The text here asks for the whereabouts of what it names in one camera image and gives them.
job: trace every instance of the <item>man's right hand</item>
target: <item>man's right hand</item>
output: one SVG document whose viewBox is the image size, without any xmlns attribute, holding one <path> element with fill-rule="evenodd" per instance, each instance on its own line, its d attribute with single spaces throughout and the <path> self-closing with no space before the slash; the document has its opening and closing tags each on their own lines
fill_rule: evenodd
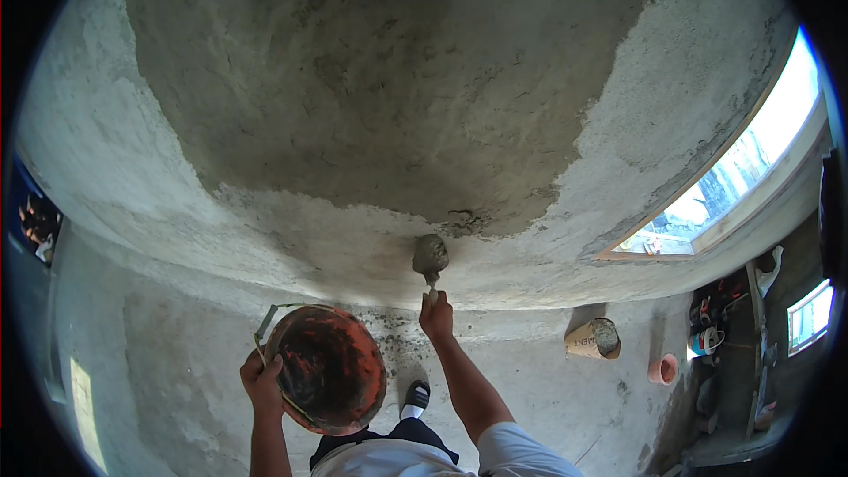
<svg viewBox="0 0 848 477">
<path fill-rule="evenodd" d="M 430 301 L 430 295 L 424 294 L 418 323 L 432 342 L 454 336 L 454 307 L 448 304 L 444 291 L 439 292 L 439 300 L 435 303 Z"/>
</svg>

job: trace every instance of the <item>man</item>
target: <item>man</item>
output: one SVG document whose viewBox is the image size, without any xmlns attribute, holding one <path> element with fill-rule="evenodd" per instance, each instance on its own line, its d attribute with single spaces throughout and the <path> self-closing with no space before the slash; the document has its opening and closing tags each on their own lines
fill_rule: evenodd
<svg viewBox="0 0 848 477">
<path fill-rule="evenodd" d="M 582 477 L 565 459 L 531 439 L 512 418 L 498 391 L 480 374 L 454 337 L 454 309 L 444 291 L 421 303 L 418 322 L 439 355 L 454 409 L 480 452 L 482 477 Z M 282 434 L 284 404 L 275 377 L 278 354 L 263 369 L 259 353 L 248 356 L 242 383 L 254 405 L 250 448 L 251 477 L 291 477 Z M 313 477 L 473 476 L 456 464 L 459 456 L 419 419 L 430 399 L 423 381 L 409 387 L 400 423 L 389 435 L 368 428 L 349 436 L 324 436 L 310 460 Z"/>
</svg>

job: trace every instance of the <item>white shirt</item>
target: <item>white shirt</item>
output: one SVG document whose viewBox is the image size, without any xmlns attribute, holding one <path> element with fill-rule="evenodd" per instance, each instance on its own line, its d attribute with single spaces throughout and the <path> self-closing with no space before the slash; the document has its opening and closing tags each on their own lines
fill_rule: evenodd
<svg viewBox="0 0 848 477">
<path fill-rule="evenodd" d="M 583 477 L 580 470 L 542 446 L 513 422 L 495 424 L 480 436 L 481 477 Z M 364 440 L 330 451 L 312 477 L 476 477 L 444 451 L 393 438 Z"/>
</svg>

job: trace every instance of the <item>window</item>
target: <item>window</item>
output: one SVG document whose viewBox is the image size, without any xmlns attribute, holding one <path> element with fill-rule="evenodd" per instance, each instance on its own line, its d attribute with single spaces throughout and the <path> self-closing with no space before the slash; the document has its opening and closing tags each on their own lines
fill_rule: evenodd
<svg viewBox="0 0 848 477">
<path fill-rule="evenodd" d="M 818 285 L 786 310 L 789 319 L 789 355 L 796 355 L 828 331 L 833 287 L 829 280 Z"/>
<path fill-rule="evenodd" d="M 797 146 L 806 153 L 824 127 L 818 71 L 800 29 L 773 89 L 752 112 L 747 127 L 681 196 L 604 254 L 693 256 L 729 235 L 777 193 L 805 156 L 788 159 L 788 150 Z M 754 196 L 762 203 L 737 207 Z M 735 208 L 740 210 L 728 218 Z"/>
</svg>

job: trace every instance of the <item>cement bag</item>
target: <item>cement bag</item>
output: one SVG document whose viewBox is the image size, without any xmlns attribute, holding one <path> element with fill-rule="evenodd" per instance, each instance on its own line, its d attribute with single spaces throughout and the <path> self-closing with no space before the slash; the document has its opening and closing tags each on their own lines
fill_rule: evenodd
<svg viewBox="0 0 848 477">
<path fill-rule="evenodd" d="M 566 335 L 566 353 L 595 359 L 617 359 L 621 353 L 621 340 L 618 339 L 615 323 L 608 318 L 593 318 Z"/>
</svg>

